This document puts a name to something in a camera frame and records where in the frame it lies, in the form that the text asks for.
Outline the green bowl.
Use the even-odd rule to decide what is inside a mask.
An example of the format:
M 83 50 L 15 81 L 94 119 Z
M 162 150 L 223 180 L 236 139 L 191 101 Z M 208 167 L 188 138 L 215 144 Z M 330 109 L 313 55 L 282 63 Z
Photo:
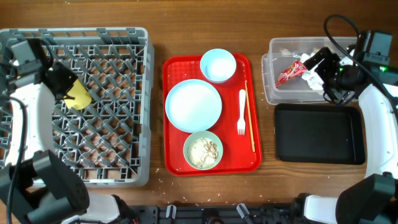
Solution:
M 211 139 L 218 146 L 218 158 L 212 166 L 209 166 L 207 168 L 195 167 L 188 159 L 188 147 L 191 145 L 191 143 L 193 141 L 200 139 L 200 138 Z M 210 169 L 215 168 L 220 163 L 220 161 L 223 157 L 223 153 L 224 153 L 224 149 L 223 149 L 223 144 L 222 144 L 220 138 L 216 134 L 209 132 L 209 131 L 199 131 L 199 132 L 195 132 L 195 133 L 189 135 L 189 137 L 186 139 L 186 141 L 183 145 L 183 155 L 184 155 L 185 160 L 192 168 L 194 168 L 196 170 L 210 170 Z

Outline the wooden chopstick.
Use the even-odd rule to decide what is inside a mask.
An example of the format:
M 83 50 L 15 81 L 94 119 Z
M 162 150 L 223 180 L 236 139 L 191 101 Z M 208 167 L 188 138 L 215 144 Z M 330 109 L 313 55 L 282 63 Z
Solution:
M 245 81 L 244 84 L 245 84 L 245 90 L 246 90 L 246 103 L 247 103 L 247 108 L 248 108 L 248 118 L 249 118 L 249 131 L 250 131 L 250 137 L 251 137 L 251 147 L 252 147 L 252 152 L 255 153 L 256 148 L 255 148 L 254 134 L 253 134 L 253 129 L 252 129 L 251 108 L 250 108 L 250 102 L 249 102 L 248 84 L 247 84 L 247 81 Z

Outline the red snack wrapper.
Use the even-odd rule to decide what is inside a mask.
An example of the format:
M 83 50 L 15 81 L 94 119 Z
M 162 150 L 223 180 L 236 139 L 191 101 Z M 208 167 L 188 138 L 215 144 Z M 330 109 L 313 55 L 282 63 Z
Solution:
M 296 60 L 292 65 L 290 65 L 287 69 L 280 73 L 279 78 L 275 83 L 275 86 L 278 88 L 287 81 L 303 75 L 306 71 L 306 66 L 301 61 Z

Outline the white plastic fork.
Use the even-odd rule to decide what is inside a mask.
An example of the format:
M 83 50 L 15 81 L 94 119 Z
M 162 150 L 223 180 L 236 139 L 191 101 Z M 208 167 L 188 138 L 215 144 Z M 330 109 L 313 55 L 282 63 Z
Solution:
M 246 122 L 244 120 L 244 109 L 246 104 L 246 91 L 239 91 L 239 119 L 237 122 L 237 129 L 239 135 L 244 135 L 246 130 Z

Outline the clear plastic waste bin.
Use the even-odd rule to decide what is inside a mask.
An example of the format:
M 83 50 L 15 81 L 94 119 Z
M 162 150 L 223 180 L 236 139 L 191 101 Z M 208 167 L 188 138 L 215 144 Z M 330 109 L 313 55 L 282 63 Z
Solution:
M 262 56 L 262 80 L 266 100 L 270 105 L 279 103 L 324 103 L 323 88 L 310 88 L 308 81 L 295 77 L 276 87 L 280 74 L 296 60 L 312 57 L 322 47 L 338 54 L 341 65 L 352 61 L 341 53 L 327 37 L 278 37 L 269 42 L 268 53 Z

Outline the red plastic serving tray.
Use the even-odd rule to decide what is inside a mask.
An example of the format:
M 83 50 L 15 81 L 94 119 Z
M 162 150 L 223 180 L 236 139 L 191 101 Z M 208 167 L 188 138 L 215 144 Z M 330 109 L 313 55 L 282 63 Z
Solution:
M 183 145 L 190 134 L 174 127 L 163 112 L 165 166 L 173 175 L 183 177 L 252 172 L 261 164 L 261 138 L 257 121 L 251 64 L 243 54 L 234 53 L 233 56 L 237 63 L 235 74 L 224 83 L 213 84 L 221 96 L 223 105 L 219 120 L 209 129 L 210 132 L 220 138 L 224 149 L 223 157 L 215 168 L 196 170 L 187 163 L 183 155 Z M 246 121 L 244 136 L 238 134 L 236 125 L 239 116 L 239 90 L 245 90 L 245 81 L 248 84 L 255 153 L 252 152 L 251 147 L 248 115 L 244 115 Z

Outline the white napkin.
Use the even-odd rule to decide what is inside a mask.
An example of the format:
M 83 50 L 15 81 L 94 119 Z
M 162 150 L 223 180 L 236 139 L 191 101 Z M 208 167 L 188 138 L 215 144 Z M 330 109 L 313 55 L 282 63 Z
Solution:
M 302 63 L 308 60 L 310 57 L 314 56 L 315 53 L 312 52 L 310 55 L 301 54 L 301 55 L 293 55 L 294 58 L 300 60 Z M 311 70 L 307 70 L 301 75 L 301 79 L 305 80 L 310 89 L 315 91 L 323 90 L 323 80 L 319 77 L 319 75 L 315 72 L 316 67 L 313 67 Z

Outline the grey plastic dishwasher rack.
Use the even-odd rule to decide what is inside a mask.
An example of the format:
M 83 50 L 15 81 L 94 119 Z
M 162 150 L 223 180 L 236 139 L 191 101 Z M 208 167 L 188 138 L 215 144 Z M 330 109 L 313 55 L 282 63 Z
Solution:
M 141 187 L 149 180 L 154 47 L 142 27 L 3 29 L 1 60 L 25 39 L 69 67 L 91 96 L 83 110 L 53 108 L 58 157 L 88 187 Z

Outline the light blue bowl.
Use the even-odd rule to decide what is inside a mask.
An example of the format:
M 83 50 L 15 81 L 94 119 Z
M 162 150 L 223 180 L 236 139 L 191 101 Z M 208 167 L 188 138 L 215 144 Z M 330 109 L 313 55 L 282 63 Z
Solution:
M 237 67 L 233 54 L 225 49 L 211 49 L 200 59 L 200 70 L 212 83 L 224 83 L 235 73 Z

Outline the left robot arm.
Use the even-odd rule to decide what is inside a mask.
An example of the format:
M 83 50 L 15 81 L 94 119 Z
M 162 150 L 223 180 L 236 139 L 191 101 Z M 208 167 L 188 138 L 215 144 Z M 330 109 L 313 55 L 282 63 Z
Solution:
M 3 97 L 12 103 L 11 148 L 1 169 L 1 201 L 8 223 L 76 223 L 90 204 L 88 190 L 54 152 L 52 110 L 72 100 L 78 77 L 56 62 L 40 39 L 11 46 L 17 65 Z

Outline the black rectangular tray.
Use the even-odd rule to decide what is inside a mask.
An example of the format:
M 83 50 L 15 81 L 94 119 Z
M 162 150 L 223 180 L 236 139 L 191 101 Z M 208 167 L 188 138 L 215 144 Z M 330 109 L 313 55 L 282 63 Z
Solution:
M 276 157 L 285 162 L 361 165 L 361 113 L 351 106 L 281 103 L 274 110 Z

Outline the leftover rice food waste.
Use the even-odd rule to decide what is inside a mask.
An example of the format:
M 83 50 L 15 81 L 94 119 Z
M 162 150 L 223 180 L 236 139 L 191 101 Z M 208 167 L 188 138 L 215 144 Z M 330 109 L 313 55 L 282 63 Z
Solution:
M 208 138 L 200 138 L 188 147 L 188 159 L 198 168 L 212 166 L 218 158 L 218 146 Z

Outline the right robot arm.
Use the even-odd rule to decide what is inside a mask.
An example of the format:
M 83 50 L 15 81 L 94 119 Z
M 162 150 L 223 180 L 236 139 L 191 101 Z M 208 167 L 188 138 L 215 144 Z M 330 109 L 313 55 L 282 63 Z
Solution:
M 354 46 L 337 47 L 350 64 L 340 64 L 327 47 L 303 63 L 321 77 L 330 102 L 342 104 L 344 91 L 354 93 L 364 117 L 368 156 L 365 178 L 339 197 L 305 197 L 307 220 L 397 223 L 397 69 L 388 66 L 391 42 L 391 34 L 367 30 Z

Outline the light blue round plate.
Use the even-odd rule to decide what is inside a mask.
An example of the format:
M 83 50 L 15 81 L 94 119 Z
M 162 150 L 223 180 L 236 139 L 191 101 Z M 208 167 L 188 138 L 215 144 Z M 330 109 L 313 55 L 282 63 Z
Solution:
M 176 84 L 165 99 L 166 117 L 174 127 L 186 133 L 210 129 L 219 120 L 222 109 L 216 88 L 199 79 Z

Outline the yellow plastic cup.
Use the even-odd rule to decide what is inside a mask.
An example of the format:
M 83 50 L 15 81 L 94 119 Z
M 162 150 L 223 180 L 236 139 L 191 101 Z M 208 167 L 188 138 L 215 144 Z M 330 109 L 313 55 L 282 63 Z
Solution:
M 72 88 L 67 92 L 68 98 L 64 102 L 68 109 L 74 108 L 75 110 L 85 109 L 92 101 L 90 94 L 82 85 L 79 79 L 76 79 Z

